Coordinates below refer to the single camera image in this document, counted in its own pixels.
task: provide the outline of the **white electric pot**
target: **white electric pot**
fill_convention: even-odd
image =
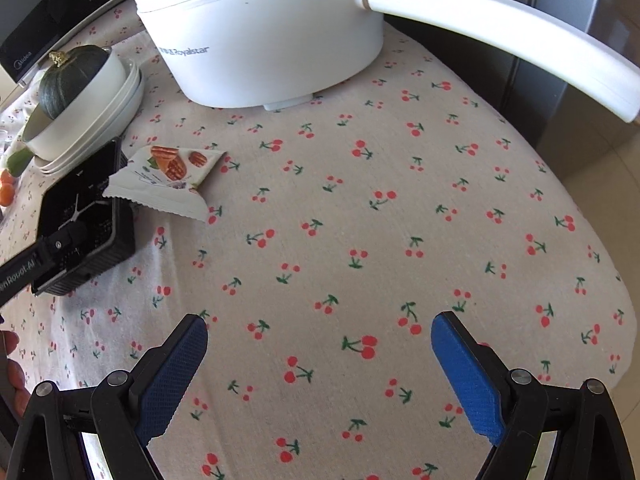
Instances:
[[[609,47],[513,0],[136,0],[184,94],[209,107],[282,108],[364,69],[382,13],[447,28],[538,65],[626,122],[640,69]]]

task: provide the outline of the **food package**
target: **food package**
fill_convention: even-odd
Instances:
[[[225,152],[169,146],[144,146],[109,177],[105,197],[133,200],[158,211],[196,220],[207,219],[209,209],[198,186]]]

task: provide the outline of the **pumpkin stem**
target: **pumpkin stem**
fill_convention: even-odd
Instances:
[[[49,59],[57,67],[61,67],[69,60],[69,56],[66,54],[66,52],[62,52],[61,50],[58,50],[54,52],[49,52]]]

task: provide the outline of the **black microwave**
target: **black microwave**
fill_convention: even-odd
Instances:
[[[122,0],[0,0],[0,66],[19,83],[52,48]]]

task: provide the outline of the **silver bolt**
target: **silver bolt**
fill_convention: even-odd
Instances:
[[[51,383],[40,383],[36,388],[36,395],[39,397],[46,397],[53,391]]]
[[[587,381],[587,388],[592,394],[600,395],[604,393],[604,384],[597,379],[589,379]]]
[[[518,368],[511,372],[511,379],[514,383],[529,384],[531,382],[531,374],[522,368]]]
[[[128,378],[129,374],[124,370],[117,370],[109,374],[109,377],[107,377],[107,384],[109,386],[120,386],[121,384],[126,383]]]

